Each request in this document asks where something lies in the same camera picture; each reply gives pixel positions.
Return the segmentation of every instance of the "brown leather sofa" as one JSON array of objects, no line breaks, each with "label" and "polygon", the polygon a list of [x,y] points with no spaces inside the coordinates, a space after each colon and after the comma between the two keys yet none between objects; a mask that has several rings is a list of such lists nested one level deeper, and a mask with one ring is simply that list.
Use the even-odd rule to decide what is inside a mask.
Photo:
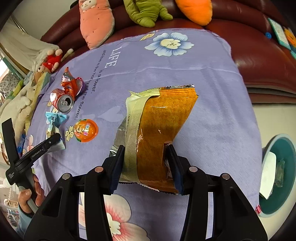
[{"label": "brown leather sofa", "polygon": [[[105,43],[156,29],[205,28],[230,44],[232,58],[249,88],[253,103],[296,103],[296,60],[288,49],[277,43],[267,18],[282,26],[287,27],[288,24],[270,0],[212,0],[213,19],[205,27],[188,20],[174,0],[162,0],[174,19],[158,20],[154,28],[136,25],[126,13],[123,0],[109,0],[109,3],[115,29]],[[272,39],[265,36],[266,32],[272,34]],[[73,48],[75,54],[72,58],[88,51],[80,32],[78,5],[65,13],[41,40],[57,44],[64,52]]]}]

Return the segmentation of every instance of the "wall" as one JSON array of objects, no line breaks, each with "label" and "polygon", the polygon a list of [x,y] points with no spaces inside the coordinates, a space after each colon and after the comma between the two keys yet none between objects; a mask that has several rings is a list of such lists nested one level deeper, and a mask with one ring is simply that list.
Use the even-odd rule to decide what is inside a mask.
[{"label": "wall", "polygon": [[25,31],[40,39],[75,0],[23,0],[14,16]]}]

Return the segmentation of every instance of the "floor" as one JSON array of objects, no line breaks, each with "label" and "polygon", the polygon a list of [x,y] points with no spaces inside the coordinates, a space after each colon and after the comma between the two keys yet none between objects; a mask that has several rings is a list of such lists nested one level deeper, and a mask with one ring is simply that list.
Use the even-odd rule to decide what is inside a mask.
[{"label": "floor", "polygon": [[[254,105],[262,147],[275,135],[288,134],[296,144],[296,105]],[[259,217],[270,239],[283,224],[296,201],[296,183],[285,204],[272,217]]]}]

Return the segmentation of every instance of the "pink plush toy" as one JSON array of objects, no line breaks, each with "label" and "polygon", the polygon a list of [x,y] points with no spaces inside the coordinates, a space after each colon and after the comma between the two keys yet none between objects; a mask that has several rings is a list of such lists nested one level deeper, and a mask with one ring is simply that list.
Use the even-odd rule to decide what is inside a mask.
[{"label": "pink plush toy", "polygon": [[79,0],[80,30],[89,49],[99,47],[114,30],[108,0]]}]

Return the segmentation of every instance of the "handle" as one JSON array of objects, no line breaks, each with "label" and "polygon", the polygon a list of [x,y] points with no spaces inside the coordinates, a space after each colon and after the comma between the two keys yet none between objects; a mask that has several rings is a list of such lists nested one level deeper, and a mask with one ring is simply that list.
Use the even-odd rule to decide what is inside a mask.
[{"label": "handle", "polygon": [[26,189],[31,189],[31,198],[27,201],[27,204],[33,211],[33,213],[37,212],[37,205],[36,205],[36,197],[37,193],[35,190],[35,181],[33,178],[33,172],[32,168],[29,168],[22,176],[22,178],[19,178],[18,182],[16,183],[20,191],[26,190]]}]

